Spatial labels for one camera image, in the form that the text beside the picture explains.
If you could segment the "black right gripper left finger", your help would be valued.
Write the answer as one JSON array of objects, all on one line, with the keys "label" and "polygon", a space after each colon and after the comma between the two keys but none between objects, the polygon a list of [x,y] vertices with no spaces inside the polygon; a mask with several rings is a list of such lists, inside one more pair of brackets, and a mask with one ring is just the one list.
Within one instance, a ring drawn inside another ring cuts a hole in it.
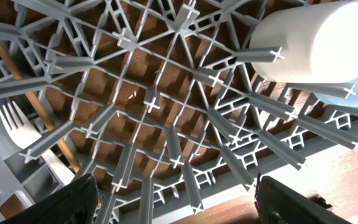
[{"label": "black right gripper left finger", "polygon": [[97,205],[96,180],[86,174],[1,224],[91,224]]}]

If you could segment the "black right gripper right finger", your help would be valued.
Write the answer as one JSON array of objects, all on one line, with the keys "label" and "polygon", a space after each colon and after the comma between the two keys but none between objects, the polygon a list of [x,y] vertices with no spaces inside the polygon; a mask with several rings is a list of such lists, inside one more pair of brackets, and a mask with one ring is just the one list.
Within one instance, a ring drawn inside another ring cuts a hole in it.
[{"label": "black right gripper right finger", "polygon": [[324,198],[307,198],[267,175],[257,175],[254,205],[266,224],[350,224]]}]

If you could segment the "wooden chopstick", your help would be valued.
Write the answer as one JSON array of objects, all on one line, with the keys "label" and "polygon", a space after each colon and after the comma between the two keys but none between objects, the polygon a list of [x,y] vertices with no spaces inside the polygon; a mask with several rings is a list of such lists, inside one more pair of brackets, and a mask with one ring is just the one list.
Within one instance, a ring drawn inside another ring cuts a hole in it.
[{"label": "wooden chopstick", "polygon": [[[4,44],[0,41],[0,57],[8,67],[9,71],[12,73],[13,77],[16,80],[23,80],[24,75],[19,70],[11,56],[9,55],[8,51],[6,50]],[[51,117],[47,114],[47,111],[42,106],[39,99],[36,97],[35,93],[33,91],[30,91],[25,94],[26,98],[29,100],[31,105],[34,107],[36,113],[40,117],[40,119],[43,121],[44,125],[49,131],[53,131],[55,128],[55,124],[52,121]],[[70,148],[68,147],[67,143],[63,140],[63,138],[59,139],[55,144],[58,145],[61,152],[67,159],[68,163],[72,166],[72,169],[74,170],[74,173],[76,174],[76,177],[79,176],[78,172],[80,171],[80,163],[75,158],[74,154],[71,152]],[[63,162],[58,162],[55,156],[50,157],[44,157],[44,161],[49,165],[50,170],[53,172],[53,175],[59,179],[68,179],[71,177],[71,175],[68,174],[68,172],[71,173],[71,170],[66,166],[63,165]]]}]

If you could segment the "white plastic fork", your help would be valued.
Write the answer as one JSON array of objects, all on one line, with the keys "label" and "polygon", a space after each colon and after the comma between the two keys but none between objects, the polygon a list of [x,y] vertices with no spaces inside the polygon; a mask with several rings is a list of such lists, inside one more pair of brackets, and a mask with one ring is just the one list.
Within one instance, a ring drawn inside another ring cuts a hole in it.
[{"label": "white plastic fork", "polygon": [[[9,137],[21,149],[26,149],[42,136],[15,101],[0,106],[0,118]],[[24,157],[25,163],[41,158],[54,178],[62,186],[68,185],[75,176],[51,149],[47,149],[35,158],[27,157],[24,151],[20,152],[19,155]]]}]

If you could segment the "small white cup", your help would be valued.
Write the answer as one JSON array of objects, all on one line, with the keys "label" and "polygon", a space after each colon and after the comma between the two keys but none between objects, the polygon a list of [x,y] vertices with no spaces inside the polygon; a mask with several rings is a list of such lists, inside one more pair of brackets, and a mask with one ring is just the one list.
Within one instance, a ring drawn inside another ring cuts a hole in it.
[{"label": "small white cup", "polygon": [[271,82],[349,82],[358,77],[358,1],[274,12],[256,27],[250,47],[281,47],[281,59],[252,63]]}]

